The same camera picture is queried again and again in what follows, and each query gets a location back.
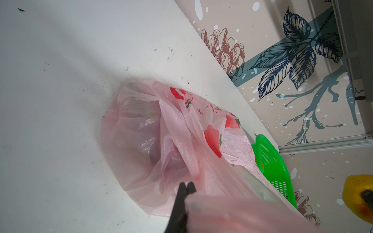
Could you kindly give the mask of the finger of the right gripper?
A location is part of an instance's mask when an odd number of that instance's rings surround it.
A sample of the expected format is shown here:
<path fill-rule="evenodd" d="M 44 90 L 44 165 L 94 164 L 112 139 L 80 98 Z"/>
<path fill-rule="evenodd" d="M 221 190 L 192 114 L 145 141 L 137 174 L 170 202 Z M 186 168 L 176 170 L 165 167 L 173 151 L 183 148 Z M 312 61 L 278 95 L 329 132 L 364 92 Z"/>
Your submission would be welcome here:
<path fill-rule="evenodd" d="M 373 191 L 372 190 L 366 189 L 360 193 L 360 196 L 363 199 L 364 203 L 369 208 L 373 208 Z"/>

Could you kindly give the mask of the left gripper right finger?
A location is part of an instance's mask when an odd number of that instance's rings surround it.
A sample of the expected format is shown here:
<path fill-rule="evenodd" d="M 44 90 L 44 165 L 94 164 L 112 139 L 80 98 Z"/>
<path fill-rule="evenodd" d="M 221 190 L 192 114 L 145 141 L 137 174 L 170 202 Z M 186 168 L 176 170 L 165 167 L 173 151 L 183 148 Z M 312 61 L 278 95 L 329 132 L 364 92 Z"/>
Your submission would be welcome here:
<path fill-rule="evenodd" d="M 187 193 L 187 195 L 190 195 L 190 194 L 193 194 L 193 193 L 195 193 L 196 192 L 196 187 L 195 187 L 195 184 L 193 183 L 193 182 L 189 182 L 188 184 L 187 184 L 187 187 L 186 187 L 187 189 L 187 191 L 186 191 L 186 193 Z"/>

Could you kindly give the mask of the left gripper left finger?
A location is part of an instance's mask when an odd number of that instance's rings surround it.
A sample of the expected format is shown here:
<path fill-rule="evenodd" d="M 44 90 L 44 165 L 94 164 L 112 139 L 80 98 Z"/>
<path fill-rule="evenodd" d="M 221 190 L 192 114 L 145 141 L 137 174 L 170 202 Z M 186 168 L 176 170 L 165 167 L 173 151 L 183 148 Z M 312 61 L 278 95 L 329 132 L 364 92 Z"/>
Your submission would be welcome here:
<path fill-rule="evenodd" d="M 185 183 L 181 183 L 179 185 L 172 213 L 164 233 L 187 232 L 187 214 L 185 209 L 185 199 L 187 195 L 187 186 Z"/>

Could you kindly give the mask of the yellow fruit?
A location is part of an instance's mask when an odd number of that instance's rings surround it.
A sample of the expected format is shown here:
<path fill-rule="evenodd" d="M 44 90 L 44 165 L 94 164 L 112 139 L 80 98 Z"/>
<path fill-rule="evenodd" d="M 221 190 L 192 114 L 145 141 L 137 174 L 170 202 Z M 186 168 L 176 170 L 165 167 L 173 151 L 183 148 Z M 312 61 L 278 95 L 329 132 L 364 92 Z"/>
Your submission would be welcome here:
<path fill-rule="evenodd" d="M 345 180 L 342 199 L 356 216 L 373 224 L 373 209 L 369 208 L 360 196 L 360 193 L 366 189 L 373 191 L 372 175 L 348 176 Z"/>

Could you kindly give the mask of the pink plastic bag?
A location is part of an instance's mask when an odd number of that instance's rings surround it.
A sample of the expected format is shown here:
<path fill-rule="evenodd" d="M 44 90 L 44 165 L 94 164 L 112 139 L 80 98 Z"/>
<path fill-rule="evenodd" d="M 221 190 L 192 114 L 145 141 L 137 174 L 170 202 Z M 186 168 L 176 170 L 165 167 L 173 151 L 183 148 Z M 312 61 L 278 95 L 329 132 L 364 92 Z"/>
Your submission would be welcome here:
<path fill-rule="evenodd" d="M 264 177 L 239 119 L 153 80 L 126 83 L 101 120 L 103 153 L 127 195 L 170 218 L 179 185 L 187 233 L 318 233 Z"/>

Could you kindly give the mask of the green plastic basket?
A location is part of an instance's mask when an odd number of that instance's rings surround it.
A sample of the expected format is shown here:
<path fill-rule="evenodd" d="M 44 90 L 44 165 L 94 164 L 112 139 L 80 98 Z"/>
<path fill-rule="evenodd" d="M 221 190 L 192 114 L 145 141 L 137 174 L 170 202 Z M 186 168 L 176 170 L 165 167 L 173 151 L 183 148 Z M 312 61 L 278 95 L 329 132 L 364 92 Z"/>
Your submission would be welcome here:
<path fill-rule="evenodd" d="M 252 148 L 255 154 L 255 162 L 264 177 L 294 207 L 297 207 L 289 171 L 275 146 L 264 135 L 257 135 Z"/>

